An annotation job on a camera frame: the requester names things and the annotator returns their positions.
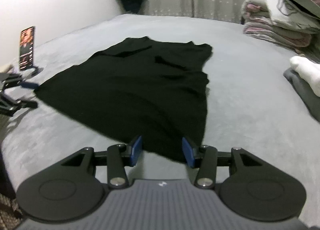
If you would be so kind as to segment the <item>black t-shirt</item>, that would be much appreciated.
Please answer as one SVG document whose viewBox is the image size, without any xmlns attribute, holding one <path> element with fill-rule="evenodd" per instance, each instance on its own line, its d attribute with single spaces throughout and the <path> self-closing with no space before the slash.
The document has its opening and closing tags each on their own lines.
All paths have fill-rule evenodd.
<svg viewBox="0 0 320 230">
<path fill-rule="evenodd" d="M 127 38 L 41 84 L 38 99 L 114 140 L 185 162 L 182 139 L 202 143 L 208 44 Z"/>
</svg>

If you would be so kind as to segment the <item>round phone stand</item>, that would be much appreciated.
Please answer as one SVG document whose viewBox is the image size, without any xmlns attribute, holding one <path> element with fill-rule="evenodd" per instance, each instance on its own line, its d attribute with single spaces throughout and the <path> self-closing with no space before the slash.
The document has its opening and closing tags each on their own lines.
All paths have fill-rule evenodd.
<svg viewBox="0 0 320 230">
<path fill-rule="evenodd" d="M 31 79 L 32 77 L 35 77 L 36 75 L 38 75 L 40 72 L 42 72 L 44 70 L 43 67 L 35 67 L 34 70 L 27 74 L 24 78 L 27 79 Z"/>
</svg>

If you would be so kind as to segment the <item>smartphone on stand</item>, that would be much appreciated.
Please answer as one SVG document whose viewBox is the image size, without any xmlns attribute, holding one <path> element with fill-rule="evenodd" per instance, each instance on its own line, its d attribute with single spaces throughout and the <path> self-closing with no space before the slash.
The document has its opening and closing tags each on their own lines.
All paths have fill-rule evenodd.
<svg viewBox="0 0 320 230">
<path fill-rule="evenodd" d="M 29 27 L 20 33 L 19 70 L 33 68 L 35 27 Z"/>
</svg>

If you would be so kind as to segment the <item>checkered fabric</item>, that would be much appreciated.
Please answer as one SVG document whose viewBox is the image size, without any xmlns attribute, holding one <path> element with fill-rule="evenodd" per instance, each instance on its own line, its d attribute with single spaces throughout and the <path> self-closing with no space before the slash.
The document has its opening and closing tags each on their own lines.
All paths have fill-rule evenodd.
<svg viewBox="0 0 320 230">
<path fill-rule="evenodd" d="M 22 221 L 23 215 L 17 200 L 0 195 L 0 227 L 2 230 L 15 229 Z"/>
</svg>

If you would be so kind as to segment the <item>grey folded garment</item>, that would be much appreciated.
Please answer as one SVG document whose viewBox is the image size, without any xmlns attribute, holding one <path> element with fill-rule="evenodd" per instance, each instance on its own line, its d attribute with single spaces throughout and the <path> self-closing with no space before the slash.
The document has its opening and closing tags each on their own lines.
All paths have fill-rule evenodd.
<svg viewBox="0 0 320 230">
<path fill-rule="evenodd" d="M 300 96 L 310 114 L 319 121 L 319 97 L 314 94 L 309 84 L 292 68 L 285 70 L 283 76 L 291 83 L 291 86 Z"/>
</svg>

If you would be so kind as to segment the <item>white folded garment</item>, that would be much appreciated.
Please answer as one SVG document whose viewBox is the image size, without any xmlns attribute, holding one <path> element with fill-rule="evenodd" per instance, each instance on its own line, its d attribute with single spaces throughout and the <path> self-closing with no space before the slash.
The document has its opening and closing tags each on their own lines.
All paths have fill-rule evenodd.
<svg viewBox="0 0 320 230">
<path fill-rule="evenodd" d="M 290 66 L 309 84 L 313 92 L 319 96 L 319 64 L 310 61 L 306 57 L 294 56 L 290 59 Z"/>
</svg>

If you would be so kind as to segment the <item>folded floral duvet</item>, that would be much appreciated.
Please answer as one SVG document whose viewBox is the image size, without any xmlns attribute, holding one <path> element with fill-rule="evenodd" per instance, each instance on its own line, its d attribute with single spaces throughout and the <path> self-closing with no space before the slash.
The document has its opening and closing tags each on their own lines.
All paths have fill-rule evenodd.
<svg viewBox="0 0 320 230">
<path fill-rule="evenodd" d="M 245 0 L 241 7 L 245 35 L 301 49 L 319 34 L 319 21 L 308 17 L 286 0 Z"/>
</svg>

